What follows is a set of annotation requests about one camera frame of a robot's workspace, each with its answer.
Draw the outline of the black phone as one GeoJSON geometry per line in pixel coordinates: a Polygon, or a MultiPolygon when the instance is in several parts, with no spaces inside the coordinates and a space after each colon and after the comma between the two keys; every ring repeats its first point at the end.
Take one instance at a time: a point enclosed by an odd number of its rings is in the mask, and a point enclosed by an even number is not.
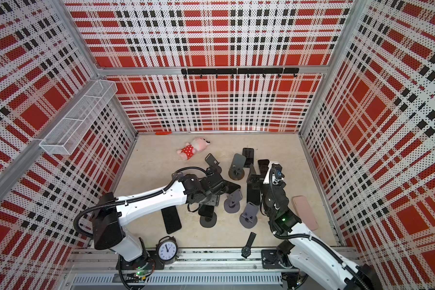
{"type": "Polygon", "coordinates": [[[215,207],[212,205],[202,205],[198,210],[199,216],[209,218],[209,219],[214,217],[214,213],[215,213],[215,207]]]}
{"type": "Polygon", "coordinates": [[[268,159],[259,159],[258,167],[260,171],[261,178],[265,178],[269,171],[269,160],[268,159]]]}
{"type": "Polygon", "coordinates": [[[252,203],[256,206],[261,204],[261,191],[258,186],[247,184],[246,187],[246,202],[252,203]]]}
{"type": "Polygon", "coordinates": [[[181,220],[176,206],[162,209],[161,214],[167,234],[172,234],[182,229],[181,220]]]}
{"type": "Polygon", "coordinates": [[[226,194],[232,194],[236,190],[240,190],[241,186],[230,181],[225,181],[225,187],[223,189],[223,192],[226,194]]]}
{"type": "Polygon", "coordinates": [[[250,147],[244,147],[242,155],[245,157],[244,168],[250,168],[254,164],[254,149],[250,147]]]}

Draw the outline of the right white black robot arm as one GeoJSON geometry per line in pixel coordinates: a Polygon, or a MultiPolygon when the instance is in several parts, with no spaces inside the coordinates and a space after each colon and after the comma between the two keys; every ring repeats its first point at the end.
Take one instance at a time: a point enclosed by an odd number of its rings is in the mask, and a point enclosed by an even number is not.
{"type": "Polygon", "coordinates": [[[271,234],[280,240],[271,258],[262,257],[263,265],[296,268],[326,290],[382,289],[371,266],[360,266],[325,244],[290,209],[284,178],[281,165],[270,162],[264,175],[251,169],[247,179],[247,184],[259,191],[260,204],[256,210],[268,218],[271,234]]]}

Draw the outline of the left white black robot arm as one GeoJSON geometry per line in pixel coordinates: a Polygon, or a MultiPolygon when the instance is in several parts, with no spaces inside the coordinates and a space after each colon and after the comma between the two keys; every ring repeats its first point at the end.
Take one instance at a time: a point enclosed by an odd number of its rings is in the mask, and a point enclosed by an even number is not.
{"type": "Polygon", "coordinates": [[[74,230],[94,242],[97,250],[111,250],[125,261],[146,258],[141,238],[134,237],[124,227],[138,218],[177,205],[198,204],[199,210],[219,205],[219,197],[240,189],[240,185],[225,180],[217,165],[203,169],[184,167],[172,174],[168,185],[131,196],[115,197],[107,193],[97,205],[82,210],[73,221],[74,230]]]}

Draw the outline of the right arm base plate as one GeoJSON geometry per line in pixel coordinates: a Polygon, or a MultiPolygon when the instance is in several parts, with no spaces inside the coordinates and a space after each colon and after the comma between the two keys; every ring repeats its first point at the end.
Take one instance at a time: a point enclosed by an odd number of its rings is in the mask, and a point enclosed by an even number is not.
{"type": "Polygon", "coordinates": [[[288,255],[281,250],[262,250],[261,261],[263,269],[292,269],[288,255]]]}

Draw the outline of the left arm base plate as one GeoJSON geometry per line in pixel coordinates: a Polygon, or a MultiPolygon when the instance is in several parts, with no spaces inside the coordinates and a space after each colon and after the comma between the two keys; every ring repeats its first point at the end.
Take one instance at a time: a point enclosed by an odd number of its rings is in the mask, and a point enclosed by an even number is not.
{"type": "Polygon", "coordinates": [[[117,262],[116,270],[151,270],[155,266],[155,270],[164,269],[165,264],[160,261],[159,256],[154,250],[147,250],[147,254],[144,254],[133,261],[127,262],[122,256],[118,257],[120,260],[117,262]]]}

